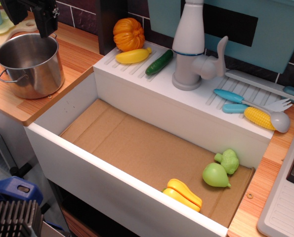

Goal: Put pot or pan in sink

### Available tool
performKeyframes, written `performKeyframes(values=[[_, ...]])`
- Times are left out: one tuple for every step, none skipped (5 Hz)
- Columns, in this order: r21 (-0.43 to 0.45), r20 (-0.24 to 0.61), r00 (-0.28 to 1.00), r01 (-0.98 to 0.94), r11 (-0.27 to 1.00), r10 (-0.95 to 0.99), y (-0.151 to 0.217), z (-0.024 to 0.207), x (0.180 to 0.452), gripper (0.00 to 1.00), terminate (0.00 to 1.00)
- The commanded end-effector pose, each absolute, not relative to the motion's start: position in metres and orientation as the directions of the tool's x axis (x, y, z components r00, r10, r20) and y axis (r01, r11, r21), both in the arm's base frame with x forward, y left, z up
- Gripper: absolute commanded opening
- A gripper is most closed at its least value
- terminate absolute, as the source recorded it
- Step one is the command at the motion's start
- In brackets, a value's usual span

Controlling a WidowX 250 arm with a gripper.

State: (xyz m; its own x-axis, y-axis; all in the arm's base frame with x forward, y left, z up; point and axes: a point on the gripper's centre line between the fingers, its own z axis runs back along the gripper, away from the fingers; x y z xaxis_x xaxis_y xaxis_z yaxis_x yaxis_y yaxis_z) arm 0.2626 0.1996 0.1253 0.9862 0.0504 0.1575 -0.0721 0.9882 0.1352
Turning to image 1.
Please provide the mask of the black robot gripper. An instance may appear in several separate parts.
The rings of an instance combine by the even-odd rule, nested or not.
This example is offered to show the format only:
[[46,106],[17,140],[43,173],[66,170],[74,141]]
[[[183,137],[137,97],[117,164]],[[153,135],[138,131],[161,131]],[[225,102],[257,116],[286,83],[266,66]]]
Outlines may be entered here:
[[41,38],[46,38],[58,29],[59,10],[55,0],[0,0],[9,19],[14,25],[28,16],[30,9]]

